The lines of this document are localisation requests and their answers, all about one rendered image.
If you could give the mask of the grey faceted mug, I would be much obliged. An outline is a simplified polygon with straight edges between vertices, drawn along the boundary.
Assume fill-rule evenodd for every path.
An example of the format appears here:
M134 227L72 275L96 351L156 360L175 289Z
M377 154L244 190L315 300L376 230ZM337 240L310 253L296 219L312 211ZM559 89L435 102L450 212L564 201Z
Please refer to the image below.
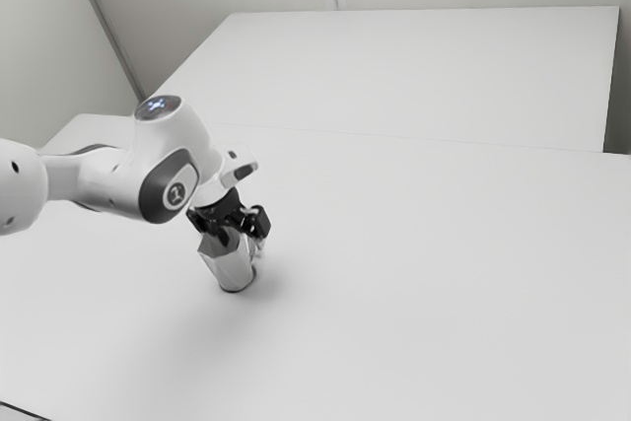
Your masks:
M255 278L254 240L234 228L221 227L218 235L203 233L197 251L226 292L242 291Z

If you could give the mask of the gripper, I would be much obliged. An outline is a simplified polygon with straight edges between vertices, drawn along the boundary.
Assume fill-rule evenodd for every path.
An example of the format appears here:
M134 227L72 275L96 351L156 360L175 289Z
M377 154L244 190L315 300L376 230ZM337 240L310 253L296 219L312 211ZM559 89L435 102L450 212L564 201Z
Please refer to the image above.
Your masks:
M200 233L217 235L221 227L231 227L251 237L253 257L262 255L271 230L271 222L265 209L260 205L250 208L244 206L236 188L231 188L215 203L189 207L186 217Z

